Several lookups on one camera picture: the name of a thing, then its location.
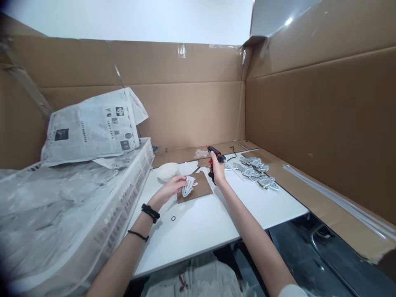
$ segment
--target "white paper bowl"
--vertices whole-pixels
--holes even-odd
[[[166,163],[157,169],[157,177],[163,182],[168,182],[177,175],[180,175],[179,164],[177,163]]]

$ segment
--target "plastic basket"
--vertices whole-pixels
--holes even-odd
[[[79,296],[86,292],[121,242],[154,160],[151,139],[141,138],[140,152],[95,212],[79,238],[55,265],[34,276],[16,280],[12,289],[21,296]],[[24,169],[35,171],[40,163]]]

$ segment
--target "white wall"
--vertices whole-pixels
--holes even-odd
[[[50,37],[240,45],[253,0],[12,0],[3,12]]]

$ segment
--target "person's left hand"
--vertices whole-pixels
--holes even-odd
[[[147,205],[158,212],[173,195],[181,192],[182,188],[188,184],[186,180],[187,177],[182,175],[173,177],[154,194]]]

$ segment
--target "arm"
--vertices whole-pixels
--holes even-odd
[[[219,164],[213,152],[214,179],[229,207],[231,219],[255,262],[271,297],[278,297],[289,284],[297,285],[278,250],[264,229],[245,207],[224,176],[224,163]]]
[[[172,178],[154,194],[147,205],[158,212],[162,205],[174,194],[180,192],[185,185],[187,185],[186,177]],[[153,219],[142,212],[130,230],[147,237],[152,225]],[[99,272],[86,296],[123,296],[144,246],[143,239],[128,233]]]

